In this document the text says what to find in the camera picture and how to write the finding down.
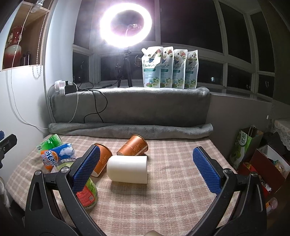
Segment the beige object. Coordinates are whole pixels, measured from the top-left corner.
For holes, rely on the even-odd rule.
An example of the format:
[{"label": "beige object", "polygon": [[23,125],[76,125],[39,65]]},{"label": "beige object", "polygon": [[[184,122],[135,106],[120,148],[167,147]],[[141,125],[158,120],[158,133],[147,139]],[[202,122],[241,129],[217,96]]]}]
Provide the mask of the beige object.
[{"label": "beige object", "polygon": [[147,184],[147,156],[112,156],[107,174],[112,181]]},{"label": "beige object", "polygon": [[[124,145],[124,139],[63,135],[60,138],[64,143],[72,143],[78,157],[93,143],[104,144],[112,153],[116,153]],[[148,140],[148,145],[146,185],[114,182],[106,172],[101,178],[92,177],[99,199],[90,216],[106,235],[144,235],[155,230],[164,236],[185,236],[216,198],[216,194],[208,190],[192,161],[193,149],[202,146],[223,168],[231,168],[208,138]],[[15,166],[15,171],[7,182],[7,190],[23,209],[32,176],[38,169],[45,171],[42,160],[34,149],[23,162]],[[66,222],[71,222],[59,193],[54,192],[63,217]],[[237,194],[221,224],[225,224],[230,217]]]}]

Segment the red vase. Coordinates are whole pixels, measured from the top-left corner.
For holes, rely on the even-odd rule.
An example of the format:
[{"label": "red vase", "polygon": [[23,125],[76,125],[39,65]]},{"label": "red vase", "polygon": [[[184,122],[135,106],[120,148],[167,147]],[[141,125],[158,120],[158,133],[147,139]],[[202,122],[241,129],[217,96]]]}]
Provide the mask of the red vase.
[{"label": "red vase", "polygon": [[3,66],[4,69],[11,68],[12,62],[15,54],[15,59],[13,63],[13,67],[19,66],[20,58],[21,58],[21,46],[17,44],[21,41],[20,34],[21,31],[25,30],[23,26],[16,26],[12,29],[10,35],[8,36],[8,46],[4,51],[4,58],[3,58]]}]

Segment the green can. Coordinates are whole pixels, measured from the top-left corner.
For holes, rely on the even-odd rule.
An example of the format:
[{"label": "green can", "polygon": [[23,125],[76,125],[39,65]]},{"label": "green can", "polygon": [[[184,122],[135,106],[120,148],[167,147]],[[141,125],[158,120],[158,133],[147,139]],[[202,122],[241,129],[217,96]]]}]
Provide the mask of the green can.
[{"label": "green can", "polygon": [[57,134],[51,136],[48,140],[42,142],[37,146],[37,151],[40,153],[43,150],[50,150],[62,145],[63,142]]}]

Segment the white cylinder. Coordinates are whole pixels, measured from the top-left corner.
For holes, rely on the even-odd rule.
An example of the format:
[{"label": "white cylinder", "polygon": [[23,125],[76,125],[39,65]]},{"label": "white cylinder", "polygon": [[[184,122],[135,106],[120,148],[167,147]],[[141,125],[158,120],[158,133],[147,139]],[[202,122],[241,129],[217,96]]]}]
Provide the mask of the white cylinder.
[{"label": "white cylinder", "polygon": [[147,156],[112,156],[107,174],[112,181],[147,184]]}]

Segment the tripod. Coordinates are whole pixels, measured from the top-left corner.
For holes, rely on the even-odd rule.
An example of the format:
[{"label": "tripod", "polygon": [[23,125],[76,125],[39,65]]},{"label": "tripod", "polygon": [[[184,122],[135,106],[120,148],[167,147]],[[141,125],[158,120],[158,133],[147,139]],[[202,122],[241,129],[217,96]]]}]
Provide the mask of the tripod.
[{"label": "tripod", "polygon": [[126,77],[128,78],[128,86],[133,87],[132,75],[131,75],[131,66],[130,66],[130,60],[129,60],[130,53],[131,53],[131,51],[129,51],[128,49],[125,49],[124,50],[123,65],[122,66],[120,66],[119,64],[116,65],[116,69],[118,71],[118,88],[120,88],[120,86],[121,86],[122,79],[126,78]]}]

